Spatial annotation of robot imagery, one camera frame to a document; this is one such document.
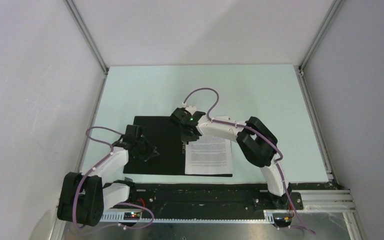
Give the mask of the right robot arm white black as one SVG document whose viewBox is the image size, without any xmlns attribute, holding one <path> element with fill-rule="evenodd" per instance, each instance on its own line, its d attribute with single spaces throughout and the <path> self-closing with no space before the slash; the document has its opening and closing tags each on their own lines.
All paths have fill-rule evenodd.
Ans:
<svg viewBox="0 0 384 240">
<path fill-rule="evenodd" d="M 209 117 L 193 107 L 178 107 L 169 119 L 180 129 L 183 142 L 210 136 L 237 143 L 245 159 L 260 169 L 271 194 L 271 204 L 277 209 L 290 204 L 289 182 L 279 164 L 283 154 L 277 147 L 278 140 L 259 118 L 233 121 Z"/>
</svg>

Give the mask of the red folder black inside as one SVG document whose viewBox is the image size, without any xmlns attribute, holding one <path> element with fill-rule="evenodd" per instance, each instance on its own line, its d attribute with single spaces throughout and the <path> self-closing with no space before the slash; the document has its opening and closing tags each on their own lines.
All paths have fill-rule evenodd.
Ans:
<svg viewBox="0 0 384 240">
<path fill-rule="evenodd" d="M 133 123 L 147 128 L 145 138 L 156 147 L 160 155 L 147 162 L 129 159 L 123 170 L 125 174 L 232 177 L 226 175 L 186 175 L 181 132 L 168 116 L 136 116 Z"/>
</svg>

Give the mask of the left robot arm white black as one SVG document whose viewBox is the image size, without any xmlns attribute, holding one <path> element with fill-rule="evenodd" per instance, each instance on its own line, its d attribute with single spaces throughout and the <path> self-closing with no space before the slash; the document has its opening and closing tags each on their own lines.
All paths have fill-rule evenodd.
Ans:
<svg viewBox="0 0 384 240">
<path fill-rule="evenodd" d="M 104 212 L 121 203 L 133 208 L 138 202 L 134 183 L 128 180 L 111 181 L 111 177 L 124 169 L 130 160 L 148 161 L 159 153 L 145 137 L 146 128 L 127 125 L 124 133 L 117 132 L 119 139 L 113 143 L 91 136 L 95 127 L 86 130 L 87 138 L 109 148 L 101 160 L 86 172 L 69 172 L 63 179 L 57 206 L 57 218 L 71 222 L 78 229 L 94 227 Z"/>
</svg>

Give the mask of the printed paper sheet top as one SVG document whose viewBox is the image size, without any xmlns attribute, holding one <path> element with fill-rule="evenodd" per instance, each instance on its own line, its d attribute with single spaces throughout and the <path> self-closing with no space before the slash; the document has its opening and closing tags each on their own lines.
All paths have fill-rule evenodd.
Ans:
<svg viewBox="0 0 384 240">
<path fill-rule="evenodd" d="M 215 136 L 201 136 L 185 144 L 185 174 L 232 176 L 231 141 Z"/>
</svg>

